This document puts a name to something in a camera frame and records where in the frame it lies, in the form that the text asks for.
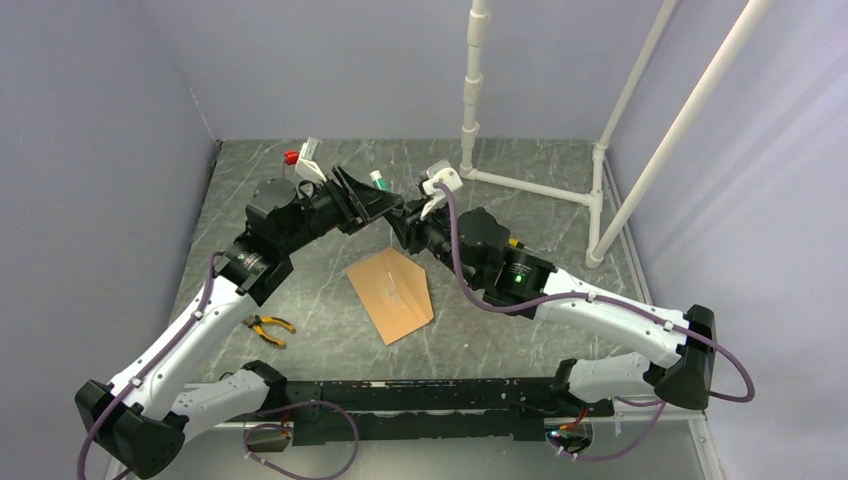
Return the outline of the green white glue stick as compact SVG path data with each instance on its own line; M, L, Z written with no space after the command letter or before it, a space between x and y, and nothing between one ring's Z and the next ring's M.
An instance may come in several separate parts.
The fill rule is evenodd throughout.
M379 170L374 170L369 173L369 177L371 179L372 185L383 191L387 191L388 187L385 182L385 179Z

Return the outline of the brown paper envelope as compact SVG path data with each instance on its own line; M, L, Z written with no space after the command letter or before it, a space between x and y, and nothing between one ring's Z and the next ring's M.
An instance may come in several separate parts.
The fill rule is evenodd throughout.
M395 248L350 266L346 275L385 345L434 319L424 269Z

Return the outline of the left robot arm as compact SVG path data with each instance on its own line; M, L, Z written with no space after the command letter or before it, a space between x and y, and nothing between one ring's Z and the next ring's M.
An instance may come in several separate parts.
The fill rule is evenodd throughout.
M209 258L201 290L168 329L110 381L86 382L75 402L87 434L77 460L83 477L98 445L128 472L163 471L191 438L230 418L279 417L289 401L286 378L252 361L191 394L184 385L230 332L262 306L292 273L294 252L331 230L353 234L403 203L334 168L310 194L284 178L260 183L247 203L244 231Z

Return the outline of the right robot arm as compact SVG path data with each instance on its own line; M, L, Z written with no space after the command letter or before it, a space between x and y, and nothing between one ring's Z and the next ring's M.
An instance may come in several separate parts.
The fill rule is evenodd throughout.
M591 285L511 245L509 230L482 207L452 224L448 207L422 218L423 206L409 202L385 218L407 252L426 250L448 268L472 304L568 325L628 349L619 357L562 361L550 391L557 411L574 415L588 404L633 395L707 408L716 356L712 310L660 308Z

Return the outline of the yellow handled screwdriver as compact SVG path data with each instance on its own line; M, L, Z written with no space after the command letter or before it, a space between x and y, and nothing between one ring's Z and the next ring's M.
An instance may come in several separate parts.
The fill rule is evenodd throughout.
M528 247L523 242L521 242L521 241L519 241L518 239L515 239L515 238L510 238L509 241L508 241L508 244L509 244L510 247L515 248L515 249L519 249L519 250L527 250L528 249Z

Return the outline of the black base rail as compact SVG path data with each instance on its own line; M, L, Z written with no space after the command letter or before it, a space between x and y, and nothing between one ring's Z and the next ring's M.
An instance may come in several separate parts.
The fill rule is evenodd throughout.
M586 403L553 378L291 381L275 407L247 422L287 419L296 446L329 442L508 437L542 441L560 423L606 418L611 401Z

